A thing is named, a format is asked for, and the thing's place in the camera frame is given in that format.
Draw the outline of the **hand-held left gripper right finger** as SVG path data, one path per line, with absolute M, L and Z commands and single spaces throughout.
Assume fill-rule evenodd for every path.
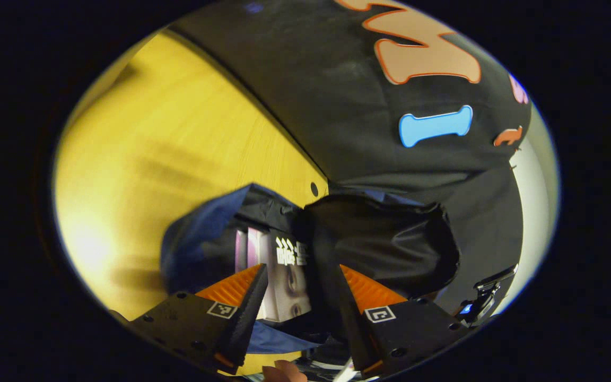
M 404 298 L 345 265 L 335 278 L 352 362 L 366 379 L 417 367 L 468 335 L 467 326 L 430 300 Z

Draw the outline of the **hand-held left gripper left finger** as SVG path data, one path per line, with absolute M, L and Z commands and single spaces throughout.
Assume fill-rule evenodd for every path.
M 233 375 L 245 362 L 268 281 L 266 264 L 257 264 L 200 292 L 173 293 L 128 328 L 194 367 Z

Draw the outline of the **pink book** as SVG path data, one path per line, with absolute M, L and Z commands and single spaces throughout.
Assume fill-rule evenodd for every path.
M 261 263 L 261 248 L 265 233 L 256 228 L 235 233 L 234 271 L 240 273 Z

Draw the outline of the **blue schoolbag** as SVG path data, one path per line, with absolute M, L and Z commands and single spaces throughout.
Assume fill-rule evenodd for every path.
M 165 230 L 160 267 L 167 292 L 200 292 L 233 275 L 235 233 L 249 227 L 305 244 L 312 310 L 283 323 L 257 319 L 248 353 L 300 352 L 330 337 L 344 342 L 332 292 L 340 265 L 411 299 L 446 287 L 460 263 L 440 205 L 343 189 L 300 207 L 271 189 L 248 184 L 202 203 Z

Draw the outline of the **black backdrop cloth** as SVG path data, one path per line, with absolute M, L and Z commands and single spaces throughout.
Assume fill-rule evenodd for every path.
M 437 257 L 346 250 L 344 264 L 457 310 L 473 285 L 520 264 L 523 208 L 511 159 L 533 102 L 481 46 L 395 0 L 216 0 L 170 29 L 223 64 L 286 128 L 329 192 L 446 210 L 459 269 Z

